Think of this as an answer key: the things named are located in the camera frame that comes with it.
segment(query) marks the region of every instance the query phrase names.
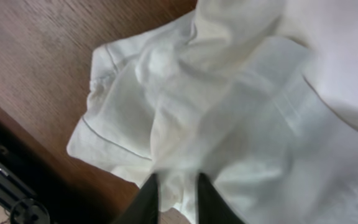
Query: floor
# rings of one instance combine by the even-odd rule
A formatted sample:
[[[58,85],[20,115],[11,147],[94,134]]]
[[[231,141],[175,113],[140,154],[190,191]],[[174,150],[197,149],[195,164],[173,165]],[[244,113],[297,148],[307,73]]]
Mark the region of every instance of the floor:
[[[92,50],[166,24],[195,4],[0,0],[0,120],[70,187],[95,198],[111,217],[125,210],[137,187],[70,158],[65,150],[86,110]]]

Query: wooden surface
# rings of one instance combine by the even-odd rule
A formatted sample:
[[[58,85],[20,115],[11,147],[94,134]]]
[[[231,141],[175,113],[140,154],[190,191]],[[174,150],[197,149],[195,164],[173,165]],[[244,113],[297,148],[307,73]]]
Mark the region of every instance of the wooden surface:
[[[195,0],[0,0],[0,120],[110,217],[128,206],[137,187],[65,149],[86,110],[92,50],[194,6]]]

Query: white fabric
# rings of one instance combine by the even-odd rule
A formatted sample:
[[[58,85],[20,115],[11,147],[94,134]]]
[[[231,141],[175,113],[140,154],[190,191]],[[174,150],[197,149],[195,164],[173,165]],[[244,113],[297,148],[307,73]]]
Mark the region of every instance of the white fabric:
[[[358,130],[358,60],[337,51],[343,26],[313,20],[324,2],[332,11],[322,19],[358,6],[200,0],[174,22],[99,47],[68,153],[138,186],[158,172],[162,210],[192,223],[199,171],[251,224],[358,223],[358,131],[302,75]],[[334,69],[343,61],[333,52],[346,69]]]

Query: black object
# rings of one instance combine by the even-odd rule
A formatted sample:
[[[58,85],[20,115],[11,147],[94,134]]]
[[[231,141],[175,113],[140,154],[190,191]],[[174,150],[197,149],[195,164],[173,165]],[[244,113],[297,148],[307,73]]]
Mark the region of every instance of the black object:
[[[244,224],[228,207],[206,174],[197,181],[198,224]],[[158,223],[158,178],[152,174],[114,224]]]
[[[199,224],[244,224],[229,208],[205,174],[197,181]]]
[[[69,188],[1,125],[0,205],[11,211],[11,216],[16,220],[12,220],[12,224],[89,224],[109,223],[112,220],[105,211]]]
[[[9,221],[11,224],[49,224],[50,216],[40,202],[25,198],[12,207]]]
[[[157,175],[152,174],[114,224],[156,224],[158,215],[158,180]]]

